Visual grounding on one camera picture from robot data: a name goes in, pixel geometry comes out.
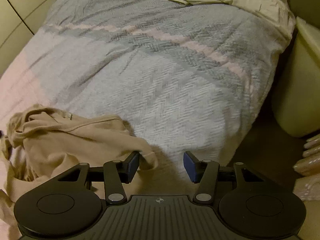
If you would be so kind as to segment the plastic wrapped packages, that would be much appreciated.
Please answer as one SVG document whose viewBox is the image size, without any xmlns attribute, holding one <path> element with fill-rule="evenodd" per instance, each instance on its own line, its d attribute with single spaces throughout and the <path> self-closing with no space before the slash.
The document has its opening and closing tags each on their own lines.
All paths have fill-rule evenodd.
<svg viewBox="0 0 320 240">
<path fill-rule="evenodd" d="M 303 201 L 319 200 L 319 134 L 306 141 L 304 150 L 303 158 L 293 166 L 302 175 L 293 192 Z"/>
</svg>

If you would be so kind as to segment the beige knit garment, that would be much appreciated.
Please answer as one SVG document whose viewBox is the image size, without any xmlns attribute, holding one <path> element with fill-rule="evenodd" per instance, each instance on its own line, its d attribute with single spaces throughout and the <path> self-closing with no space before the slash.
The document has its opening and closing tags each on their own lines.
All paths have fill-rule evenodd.
<svg viewBox="0 0 320 240">
<path fill-rule="evenodd" d="M 1 239 L 20 237 L 14 205 L 24 193 L 79 163 L 102 166 L 133 151 L 142 157 L 128 194 L 146 189 L 143 178 L 153 173 L 158 159 L 119 116 L 84 118 L 42 105 L 14 114 L 1 136 Z"/>
</svg>

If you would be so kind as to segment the pink grey bed blanket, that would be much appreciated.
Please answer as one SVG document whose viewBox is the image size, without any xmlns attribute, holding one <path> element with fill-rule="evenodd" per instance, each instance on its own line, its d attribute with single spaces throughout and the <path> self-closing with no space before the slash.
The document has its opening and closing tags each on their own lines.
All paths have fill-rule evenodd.
<svg viewBox="0 0 320 240">
<path fill-rule="evenodd" d="M 223 3 L 56 0 L 1 77 L 1 129 L 36 103 L 116 114 L 178 170 L 185 150 L 226 165 L 295 25 Z"/>
</svg>

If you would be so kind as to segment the cream plastic bin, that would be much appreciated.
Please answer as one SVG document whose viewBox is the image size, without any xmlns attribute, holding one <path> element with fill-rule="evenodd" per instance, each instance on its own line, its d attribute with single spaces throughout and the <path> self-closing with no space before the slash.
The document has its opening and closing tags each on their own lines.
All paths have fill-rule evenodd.
<svg viewBox="0 0 320 240">
<path fill-rule="evenodd" d="M 319 29 L 296 18 L 297 35 L 276 92 L 274 115 L 293 137 L 319 130 Z"/>
</svg>

